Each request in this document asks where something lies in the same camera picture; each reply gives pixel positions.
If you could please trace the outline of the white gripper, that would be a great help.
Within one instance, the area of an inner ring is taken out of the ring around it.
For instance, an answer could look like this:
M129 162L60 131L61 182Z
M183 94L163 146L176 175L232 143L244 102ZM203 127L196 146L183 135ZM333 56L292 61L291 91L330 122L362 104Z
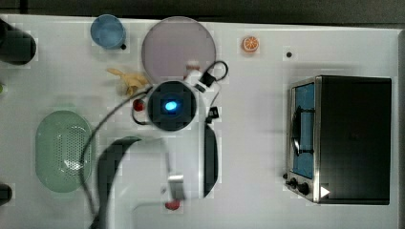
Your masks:
M221 90L217 79L210 73L201 73L197 70L191 70L184 76L184 80L191 86L196 86L202 93L214 95Z

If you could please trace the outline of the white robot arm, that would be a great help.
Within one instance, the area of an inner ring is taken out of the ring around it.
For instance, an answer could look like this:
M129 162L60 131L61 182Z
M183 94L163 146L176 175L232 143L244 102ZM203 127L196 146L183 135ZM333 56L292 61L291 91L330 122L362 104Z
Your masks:
M145 103L132 111L134 133L115 140L98 158L98 210L91 229L134 229L143 205L176 208L181 201L205 198L219 172L217 138L210 122L217 78L199 71L169 80L135 96Z

